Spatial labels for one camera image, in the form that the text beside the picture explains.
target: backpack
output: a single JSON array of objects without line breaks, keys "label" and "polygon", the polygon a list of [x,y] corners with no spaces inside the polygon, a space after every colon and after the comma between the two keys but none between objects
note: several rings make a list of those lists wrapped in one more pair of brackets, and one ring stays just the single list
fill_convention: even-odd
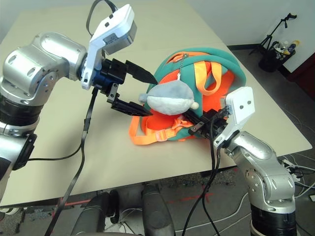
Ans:
[{"label": "backpack", "polygon": [[[221,108],[220,99],[229,92],[242,87],[246,77],[236,58],[215,48],[188,48],[168,56],[156,70],[154,77],[159,85],[178,80],[184,82],[193,92],[198,107],[193,110],[199,117],[210,109]],[[149,85],[147,93],[157,85]],[[148,102],[144,107],[153,114],[149,117],[133,117],[129,135],[136,145],[154,142],[184,141],[193,138],[188,133],[193,124],[181,114],[166,115],[153,110]],[[145,135],[137,136],[137,129]]]}]

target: keychain chain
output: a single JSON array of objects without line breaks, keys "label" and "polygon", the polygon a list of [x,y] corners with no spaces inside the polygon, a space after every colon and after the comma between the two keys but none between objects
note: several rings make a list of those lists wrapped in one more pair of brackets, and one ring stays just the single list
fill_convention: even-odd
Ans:
[{"label": "keychain chain", "polygon": [[181,59],[181,65],[179,67],[179,72],[177,74],[177,80],[181,80],[181,72],[182,72],[182,67],[183,67],[183,63],[184,63],[184,59],[187,58],[188,55],[185,53]]}]

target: white pom-pom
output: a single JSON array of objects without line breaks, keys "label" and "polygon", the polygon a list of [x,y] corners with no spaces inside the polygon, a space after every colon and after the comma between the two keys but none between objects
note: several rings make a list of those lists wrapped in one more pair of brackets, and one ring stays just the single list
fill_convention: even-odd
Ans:
[{"label": "white pom-pom", "polygon": [[199,103],[193,102],[190,108],[192,108],[193,110],[197,110],[199,108]]}]

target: tripod stand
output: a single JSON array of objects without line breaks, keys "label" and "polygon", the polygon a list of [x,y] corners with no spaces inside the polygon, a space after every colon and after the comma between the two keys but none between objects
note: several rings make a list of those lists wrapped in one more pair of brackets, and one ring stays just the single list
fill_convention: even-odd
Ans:
[{"label": "tripod stand", "polygon": [[270,46],[270,42],[272,40],[272,34],[276,31],[276,29],[279,27],[279,25],[284,22],[284,27],[287,28],[287,23],[286,21],[289,20],[290,18],[295,19],[296,15],[292,15],[291,13],[289,13],[284,19],[281,19],[279,24],[274,28],[274,30],[271,32],[271,34],[268,34],[266,36],[266,38],[256,47],[254,48],[250,54],[252,54],[255,51],[258,51],[259,47],[264,46],[266,42],[268,42],[268,46],[267,46],[267,51],[269,50],[269,46]]}]

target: black bin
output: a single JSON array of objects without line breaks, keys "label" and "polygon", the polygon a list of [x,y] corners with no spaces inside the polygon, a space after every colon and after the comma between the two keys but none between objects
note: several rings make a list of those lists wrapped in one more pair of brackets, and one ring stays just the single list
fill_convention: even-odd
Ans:
[{"label": "black bin", "polygon": [[275,72],[283,63],[285,63],[291,56],[295,54],[295,50],[286,55],[271,47],[258,63],[259,67],[267,72]]}]

